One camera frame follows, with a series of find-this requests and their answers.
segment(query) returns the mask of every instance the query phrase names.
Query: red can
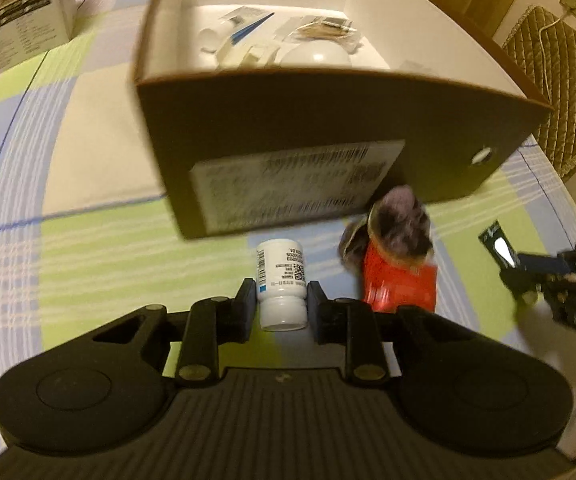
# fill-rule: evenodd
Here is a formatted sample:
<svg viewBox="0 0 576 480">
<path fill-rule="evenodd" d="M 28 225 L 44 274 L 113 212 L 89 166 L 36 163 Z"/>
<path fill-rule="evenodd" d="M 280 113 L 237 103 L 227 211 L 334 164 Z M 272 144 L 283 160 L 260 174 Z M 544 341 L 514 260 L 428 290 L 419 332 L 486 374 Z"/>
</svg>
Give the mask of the red can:
<svg viewBox="0 0 576 480">
<path fill-rule="evenodd" d="M 364 301 L 376 312 L 413 304 L 434 312 L 437 267 L 428 263 L 386 261 L 370 241 L 364 257 Z"/>
</svg>

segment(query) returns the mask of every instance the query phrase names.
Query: barcode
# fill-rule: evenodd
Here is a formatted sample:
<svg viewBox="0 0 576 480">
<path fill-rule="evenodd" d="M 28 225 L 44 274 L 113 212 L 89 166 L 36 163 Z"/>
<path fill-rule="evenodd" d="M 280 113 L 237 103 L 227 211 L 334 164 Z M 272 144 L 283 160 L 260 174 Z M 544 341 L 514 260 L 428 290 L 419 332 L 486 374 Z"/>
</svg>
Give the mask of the barcode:
<svg viewBox="0 0 576 480">
<path fill-rule="evenodd" d="M 266 161 L 264 172 L 277 173 L 285 170 L 295 170 L 304 166 L 330 166 L 333 164 L 349 164 L 361 162 L 368 153 L 367 147 L 349 148 L 346 150 L 333 150 L 320 153 L 295 153 L 283 155 Z"/>
<path fill-rule="evenodd" d="M 264 251 L 257 251 L 257 286 L 266 284 L 266 255 Z"/>
<path fill-rule="evenodd" d="M 225 216 L 224 222 L 229 228 L 236 229 L 239 226 L 284 220 L 298 217 L 299 215 L 314 215 L 318 212 L 325 211 L 340 212 L 356 207 L 356 200 L 356 196 L 350 196 L 327 198 L 324 200 L 308 200 L 299 204 L 251 208 L 246 212 Z"/>
<path fill-rule="evenodd" d="M 303 265 L 294 264 L 293 269 L 294 269 L 295 280 L 305 282 L 306 278 L 305 278 L 304 273 L 303 273 Z"/>
<path fill-rule="evenodd" d="M 374 162 L 372 164 L 362 164 L 353 168 L 353 173 L 350 174 L 346 181 L 347 186 L 354 184 L 368 184 L 379 180 L 382 175 L 383 168 L 386 167 L 385 162 Z"/>
</svg>

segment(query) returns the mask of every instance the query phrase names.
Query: screw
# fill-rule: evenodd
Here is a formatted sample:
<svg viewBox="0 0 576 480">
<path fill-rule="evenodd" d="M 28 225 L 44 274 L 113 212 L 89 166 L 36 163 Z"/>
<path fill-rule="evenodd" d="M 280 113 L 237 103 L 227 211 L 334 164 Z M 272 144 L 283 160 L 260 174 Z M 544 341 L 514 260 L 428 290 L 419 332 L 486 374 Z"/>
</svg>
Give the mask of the screw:
<svg viewBox="0 0 576 480">
<path fill-rule="evenodd" d="M 210 368 L 204 365 L 186 365 L 179 370 L 179 377 L 186 381 L 205 381 L 210 376 Z"/>
<path fill-rule="evenodd" d="M 359 365 L 353 374 L 362 381 L 379 381 L 386 376 L 386 370 L 379 365 Z"/>
</svg>

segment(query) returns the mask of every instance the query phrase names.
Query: gold quilted fabric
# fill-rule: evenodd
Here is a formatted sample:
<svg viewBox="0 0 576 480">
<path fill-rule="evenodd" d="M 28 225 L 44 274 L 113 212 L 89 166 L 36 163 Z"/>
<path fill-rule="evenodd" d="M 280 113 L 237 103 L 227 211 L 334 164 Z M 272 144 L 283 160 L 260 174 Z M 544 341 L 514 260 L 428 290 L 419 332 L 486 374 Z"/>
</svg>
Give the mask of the gold quilted fabric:
<svg viewBox="0 0 576 480">
<path fill-rule="evenodd" d="M 555 111 L 534 136 L 559 176 L 566 180 L 576 171 L 576 30 L 562 22 L 544 30 L 543 59 L 538 31 L 556 19 L 543 7 L 531 7 L 508 36 L 504 50 L 547 99 L 543 83 L 546 66 Z"/>
</svg>

